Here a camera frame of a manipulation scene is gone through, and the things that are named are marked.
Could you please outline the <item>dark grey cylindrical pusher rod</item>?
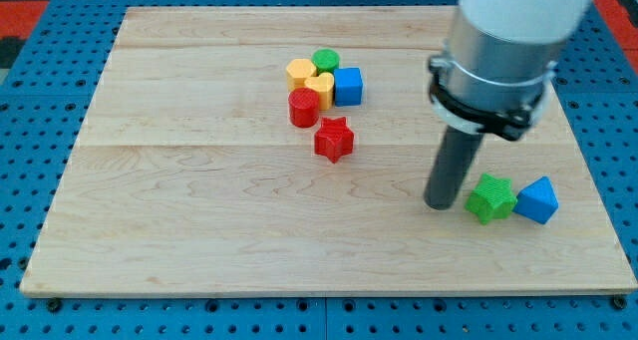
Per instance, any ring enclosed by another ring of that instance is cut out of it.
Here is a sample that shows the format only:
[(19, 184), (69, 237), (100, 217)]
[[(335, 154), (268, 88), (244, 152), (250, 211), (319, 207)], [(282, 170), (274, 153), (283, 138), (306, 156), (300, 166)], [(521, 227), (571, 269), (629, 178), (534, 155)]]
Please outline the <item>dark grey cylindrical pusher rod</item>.
[(423, 194), (427, 206), (446, 210), (454, 204), (482, 140), (483, 134), (446, 128)]

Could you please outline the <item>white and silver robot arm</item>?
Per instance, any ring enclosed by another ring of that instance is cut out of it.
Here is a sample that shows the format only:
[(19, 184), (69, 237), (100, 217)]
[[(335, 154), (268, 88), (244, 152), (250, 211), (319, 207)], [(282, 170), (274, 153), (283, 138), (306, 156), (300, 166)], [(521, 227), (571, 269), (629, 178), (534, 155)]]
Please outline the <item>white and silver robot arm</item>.
[(458, 0), (429, 97), (447, 128), (423, 199), (455, 202), (484, 136), (516, 142), (542, 117), (559, 54), (593, 0)]

